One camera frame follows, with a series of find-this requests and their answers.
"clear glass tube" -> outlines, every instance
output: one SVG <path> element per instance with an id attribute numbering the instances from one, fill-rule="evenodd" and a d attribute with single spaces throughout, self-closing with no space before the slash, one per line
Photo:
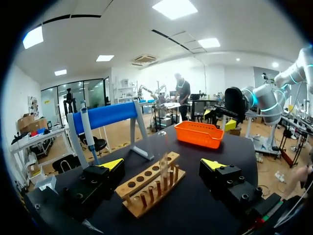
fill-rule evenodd
<path id="1" fill-rule="evenodd" d="M 161 177 L 167 177 L 167 154 L 168 154 L 168 136 L 165 131 L 159 131 L 157 134 L 157 145 L 159 146 L 158 156 L 160 159 Z"/>

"screw hole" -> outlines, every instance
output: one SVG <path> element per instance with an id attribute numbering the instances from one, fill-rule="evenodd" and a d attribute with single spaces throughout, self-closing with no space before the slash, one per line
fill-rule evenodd
<path id="1" fill-rule="evenodd" d="M 138 182 L 142 182 L 142 181 L 144 181 L 144 179 L 145 179 L 145 178 L 143 178 L 142 176 L 138 176 L 136 180 L 137 180 Z"/>
<path id="2" fill-rule="evenodd" d="M 160 167 L 158 167 L 157 165 L 155 165 L 154 167 L 152 167 L 152 170 L 159 170 Z"/>
<path id="3" fill-rule="evenodd" d="M 129 182 L 129 183 L 127 184 L 127 186 L 130 187 L 130 188 L 133 188 L 133 187 L 136 186 L 136 183 L 133 182 L 133 181 L 131 181 L 131 182 Z"/>
<path id="4" fill-rule="evenodd" d="M 152 175 L 152 172 L 151 172 L 151 171 L 146 171 L 146 172 L 145 172 L 145 176 L 150 176 L 150 175 Z"/>

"cardboard box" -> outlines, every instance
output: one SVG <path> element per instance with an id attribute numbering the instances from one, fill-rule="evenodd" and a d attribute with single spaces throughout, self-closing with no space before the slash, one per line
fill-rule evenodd
<path id="1" fill-rule="evenodd" d="M 241 130 L 236 130 L 236 129 L 232 129 L 232 130 L 227 131 L 227 133 L 234 135 L 234 136 L 240 136 L 240 132 L 241 132 Z"/>
<path id="2" fill-rule="evenodd" d="M 34 121 L 33 123 L 27 126 L 28 132 L 37 131 L 42 128 L 48 129 L 47 120 L 45 118 Z"/>
<path id="3" fill-rule="evenodd" d="M 28 169 L 31 177 L 39 174 L 40 170 L 41 170 L 40 166 L 37 163 L 30 165 L 27 169 Z"/>
<path id="4" fill-rule="evenodd" d="M 27 127 L 29 124 L 34 122 L 34 115 L 28 115 L 18 120 L 19 130 Z"/>

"black table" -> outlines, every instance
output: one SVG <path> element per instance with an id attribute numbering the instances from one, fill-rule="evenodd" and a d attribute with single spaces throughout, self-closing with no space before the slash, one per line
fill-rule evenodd
<path id="1" fill-rule="evenodd" d="M 215 201 L 209 189 L 199 176 L 200 159 L 206 158 L 222 164 L 234 164 L 241 168 L 246 180 L 258 185 L 257 164 L 251 140 L 224 135 L 221 146 L 212 150 L 196 145 L 178 142 L 174 127 L 164 129 L 169 137 L 168 151 L 180 154 L 175 161 L 186 171 L 180 183 L 154 208 L 136 219 L 122 204 L 115 193 L 110 201 L 103 201 L 89 219 L 89 222 L 105 234 L 235 234 L 240 226 L 220 201 Z M 134 177 L 160 159 L 163 150 L 156 140 L 156 134 L 148 137 L 152 143 L 155 159 L 147 161 L 130 151 L 129 146 L 119 149 L 99 160 L 105 163 L 124 158 L 126 175 L 123 182 Z M 137 146 L 145 149 L 142 141 Z M 56 190 L 61 192 L 81 173 L 81 167 L 57 175 Z"/>

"orange basket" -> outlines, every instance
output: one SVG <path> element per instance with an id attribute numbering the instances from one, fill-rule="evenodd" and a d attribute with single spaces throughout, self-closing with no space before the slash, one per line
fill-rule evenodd
<path id="1" fill-rule="evenodd" d="M 200 122 L 183 121 L 175 125 L 175 129 L 179 141 L 208 148 L 218 148 L 224 136 L 223 130 Z"/>

